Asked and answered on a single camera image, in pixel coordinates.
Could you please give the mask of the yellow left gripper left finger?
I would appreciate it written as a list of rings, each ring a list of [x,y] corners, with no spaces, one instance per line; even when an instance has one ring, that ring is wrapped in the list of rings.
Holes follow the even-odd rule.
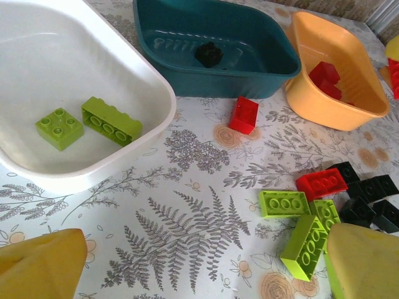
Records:
[[[73,298],[86,258],[80,229],[1,247],[1,298]]]

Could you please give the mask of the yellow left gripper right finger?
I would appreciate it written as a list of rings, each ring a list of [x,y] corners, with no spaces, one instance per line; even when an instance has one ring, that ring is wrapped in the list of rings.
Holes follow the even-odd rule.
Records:
[[[398,237],[353,224],[334,224],[327,239],[334,298],[398,298]]]

